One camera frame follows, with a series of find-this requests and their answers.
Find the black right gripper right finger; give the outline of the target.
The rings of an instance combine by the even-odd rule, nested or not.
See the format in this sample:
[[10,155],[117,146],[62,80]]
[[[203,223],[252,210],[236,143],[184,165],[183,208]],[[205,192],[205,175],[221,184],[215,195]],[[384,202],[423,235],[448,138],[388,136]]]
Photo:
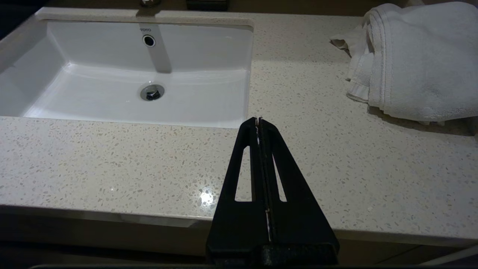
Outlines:
[[259,118],[258,136],[272,241],[339,247],[336,235],[277,127]]

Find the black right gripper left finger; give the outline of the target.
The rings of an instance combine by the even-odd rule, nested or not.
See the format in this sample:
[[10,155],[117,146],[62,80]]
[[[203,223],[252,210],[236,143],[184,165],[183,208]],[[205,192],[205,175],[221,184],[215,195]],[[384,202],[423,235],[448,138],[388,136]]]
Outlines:
[[[256,247],[269,242],[257,118],[239,128],[208,237],[208,247]],[[245,148],[249,148],[251,201],[236,201]]]

